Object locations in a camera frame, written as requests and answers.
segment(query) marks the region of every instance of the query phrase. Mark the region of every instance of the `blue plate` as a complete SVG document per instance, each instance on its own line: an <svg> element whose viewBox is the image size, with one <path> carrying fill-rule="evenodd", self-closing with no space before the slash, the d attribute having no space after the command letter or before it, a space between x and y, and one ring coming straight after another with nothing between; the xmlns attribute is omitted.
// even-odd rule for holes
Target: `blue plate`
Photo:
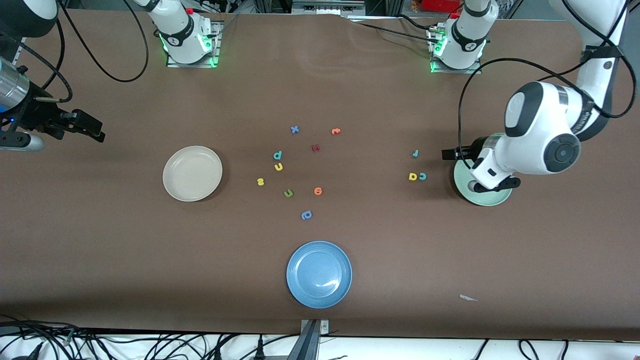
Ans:
<svg viewBox="0 0 640 360"><path fill-rule="evenodd" d="M289 260L287 285L304 306L332 307L349 292L351 263L344 251L330 242L306 243Z"/></svg>

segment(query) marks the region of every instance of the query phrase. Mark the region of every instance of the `brown tabletop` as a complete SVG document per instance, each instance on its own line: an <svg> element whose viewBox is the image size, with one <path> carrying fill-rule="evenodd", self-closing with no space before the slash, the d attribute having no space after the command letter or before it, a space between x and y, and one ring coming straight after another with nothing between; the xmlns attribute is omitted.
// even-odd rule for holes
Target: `brown tabletop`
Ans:
<svg viewBox="0 0 640 360"><path fill-rule="evenodd" d="M72 16L105 68L139 71L130 13ZM106 141L67 134L45 138L42 152L0 152L2 312L133 329L288 333L302 318L329 318L352 335L638 338L639 107L586 142L571 170L522 176L507 202L481 208L456 195L453 163L440 159L456 146L467 77L429 73L420 40L332 15L240 15L217 69L167 69L141 21L150 63L122 84L63 20L74 98L61 107L103 121ZM400 20L376 24L420 34ZM53 62L57 36L29 44ZM563 22L498 21L491 37L485 60L560 71L579 59ZM49 75L25 52L20 63L35 83ZM464 142L500 131L510 95L543 75L487 68L465 99ZM629 88L621 68L617 110ZM59 81L50 91L65 93ZM214 149L225 171L195 203L162 183L168 158L189 145ZM302 221L306 210L314 216ZM285 280L292 253L313 240L337 244L353 265L348 295L325 310L299 304Z"/></svg>

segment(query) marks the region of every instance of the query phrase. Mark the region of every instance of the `silver metal cylinder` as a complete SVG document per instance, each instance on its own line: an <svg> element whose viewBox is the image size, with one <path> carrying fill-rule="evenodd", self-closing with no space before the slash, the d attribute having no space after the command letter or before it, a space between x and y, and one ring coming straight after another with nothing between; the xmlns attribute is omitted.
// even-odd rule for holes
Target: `silver metal cylinder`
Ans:
<svg viewBox="0 0 640 360"><path fill-rule="evenodd" d="M27 96L29 79L3 58L0 58L0 113L11 110Z"/></svg>

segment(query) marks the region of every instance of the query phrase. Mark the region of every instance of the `white floor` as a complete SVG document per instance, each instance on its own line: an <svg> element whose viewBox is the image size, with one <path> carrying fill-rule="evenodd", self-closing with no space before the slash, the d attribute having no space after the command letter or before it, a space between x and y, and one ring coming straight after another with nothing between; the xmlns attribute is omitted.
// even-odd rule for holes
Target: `white floor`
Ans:
<svg viewBox="0 0 640 360"><path fill-rule="evenodd" d="M133 338L155 337L141 336L112 336L118 340ZM276 338L277 335L264 337L264 341ZM217 335L207 335L207 348L210 350L216 344ZM257 343L257 335L242 335L230 340L222 350L223 360L238 360L247 352L253 350ZM14 336L0 338L0 347L4 347ZM287 338L265 347L264 351L269 355L287 355L294 345L296 338ZM346 360L471 360L474 359L483 340L454 340L454 339L396 339L396 338L323 338L321 340L318 360L331 360L347 356ZM27 356L40 340L18 340L11 344L2 354L0 360L13 359L18 356ZM141 341L131 344L108 345L109 351L118 360L143 360L145 355L156 341ZM197 350L204 352L205 344L201 339L192 342ZM532 341L541 360L559 360L564 343L562 341ZM174 342L158 353L155 359L164 360L172 349L179 346ZM191 350L182 348L179 354L181 359L200 360ZM532 353L525 345L527 355L534 359ZM94 360L88 347L81 349L83 359ZM107 360L106 356L98 353L99 358ZM640 356L640 344L638 343L613 343L597 341L572 341L566 353L566 360L634 360ZM51 346L45 342L38 360L55 360ZM66 360L60 353L60 359ZM480 360L525 360L518 350L517 340L491 340L487 344Z"/></svg>

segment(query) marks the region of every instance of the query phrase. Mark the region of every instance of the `white plate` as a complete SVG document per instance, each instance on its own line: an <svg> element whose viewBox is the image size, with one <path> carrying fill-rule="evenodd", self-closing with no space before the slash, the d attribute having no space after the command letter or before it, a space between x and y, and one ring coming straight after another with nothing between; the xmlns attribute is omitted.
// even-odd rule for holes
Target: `white plate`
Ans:
<svg viewBox="0 0 640 360"><path fill-rule="evenodd" d="M222 162L208 147L189 146L166 162L162 181L166 192L180 201L198 201L209 196L222 179Z"/></svg>

